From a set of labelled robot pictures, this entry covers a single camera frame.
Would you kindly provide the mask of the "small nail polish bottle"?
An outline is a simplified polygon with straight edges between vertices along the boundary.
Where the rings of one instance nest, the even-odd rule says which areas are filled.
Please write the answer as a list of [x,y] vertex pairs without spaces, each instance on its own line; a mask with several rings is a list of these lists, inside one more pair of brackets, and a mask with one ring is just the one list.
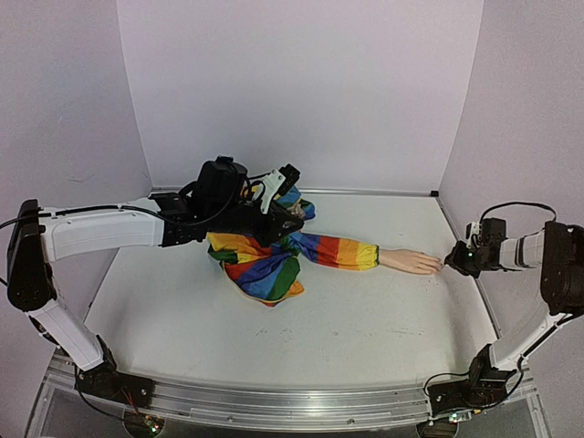
[[297,218],[304,219],[306,217],[306,212],[300,204],[294,204],[288,211]]

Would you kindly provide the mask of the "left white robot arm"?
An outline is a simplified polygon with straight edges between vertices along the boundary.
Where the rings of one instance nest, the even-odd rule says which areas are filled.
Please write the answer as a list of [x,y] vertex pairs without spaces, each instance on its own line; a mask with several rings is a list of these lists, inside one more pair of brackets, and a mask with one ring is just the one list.
[[43,338],[68,354],[77,367],[78,391],[147,408],[153,380],[119,371],[106,342],[69,311],[54,283],[52,263],[122,247],[202,242],[209,233],[250,235],[269,246],[304,224],[276,203],[299,176],[288,164],[250,177],[233,158],[219,156],[177,193],[65,210],[44,209],[36,199],[27,200],[17,218],[8,221],[13,228],[6,251],[8,300]]

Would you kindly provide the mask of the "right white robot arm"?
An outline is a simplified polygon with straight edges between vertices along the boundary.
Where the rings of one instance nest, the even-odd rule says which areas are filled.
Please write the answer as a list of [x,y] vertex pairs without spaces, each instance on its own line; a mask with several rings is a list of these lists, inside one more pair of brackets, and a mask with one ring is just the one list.
[[478,278],[483,272],[540,273],[539,302],[516,327],[485,345],[466,373],[455,381],[427,383],[424,390],[435,415],[486,410],[502,404],[520,383],[528,357],[563,325],[583,315],[583,229],[548,221],[542,230],[511,238],[506,221],[485,218],[466,227],[445,263]]

